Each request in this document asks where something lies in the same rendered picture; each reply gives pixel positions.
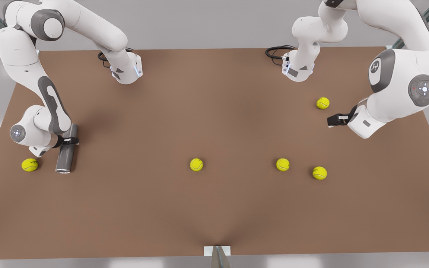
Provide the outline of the grey tennis ball tube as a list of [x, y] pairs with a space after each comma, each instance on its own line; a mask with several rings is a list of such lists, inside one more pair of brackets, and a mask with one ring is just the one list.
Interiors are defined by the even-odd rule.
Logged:
[[78, 125], [71, 124], [70, 129], [61, 135], [61, 146], [58, 153], [55, 171], [58, 173], [70, 173], [75, 146], [79, 144]]

